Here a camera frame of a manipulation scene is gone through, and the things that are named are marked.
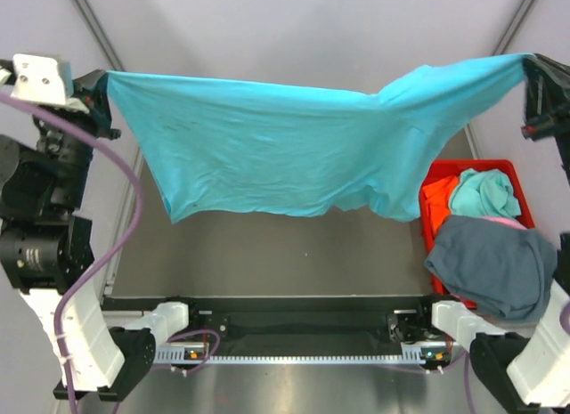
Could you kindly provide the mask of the bright cyan t shirt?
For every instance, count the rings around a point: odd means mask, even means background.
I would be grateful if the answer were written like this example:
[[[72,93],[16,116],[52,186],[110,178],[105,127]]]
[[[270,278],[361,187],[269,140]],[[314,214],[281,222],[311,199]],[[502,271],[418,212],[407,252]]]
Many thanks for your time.
[[[523,56],[423,65],[377,93],[111,71],[173,223],[201,212],[419,216],[445,144],[524,78]]]

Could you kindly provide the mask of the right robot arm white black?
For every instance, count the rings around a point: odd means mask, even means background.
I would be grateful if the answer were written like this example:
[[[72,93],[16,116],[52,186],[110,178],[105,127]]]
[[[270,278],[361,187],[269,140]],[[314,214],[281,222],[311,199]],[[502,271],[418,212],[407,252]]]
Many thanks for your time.
[[[569,169],[569,68],[541,54],[523,61],[526,139],[554,138]],[[417,331],[453,337],[478,379],[509,413],[569,411],[569,235],[560,236],[558,267],[546,311],[529,338],[500,329],[449,296],[415,318]]]

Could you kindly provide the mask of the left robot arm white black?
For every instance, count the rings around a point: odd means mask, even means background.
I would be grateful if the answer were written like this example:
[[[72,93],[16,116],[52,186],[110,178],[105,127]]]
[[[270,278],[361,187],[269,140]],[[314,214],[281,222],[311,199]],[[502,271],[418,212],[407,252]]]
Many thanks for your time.
[[[118,139],[111,125],[107,75],[75,79],[65,106],[42,104],[33,116],[35,148],[1,139],[1,265],[35,312],[62,366],[59,400],[95,393],[122,402],[151,370],[160,345],[193,339],[202,319],[183,301],[164,301],[122,327],[109,327],[87,271],[92,223],[77,216],[93,158],[86,137]]]

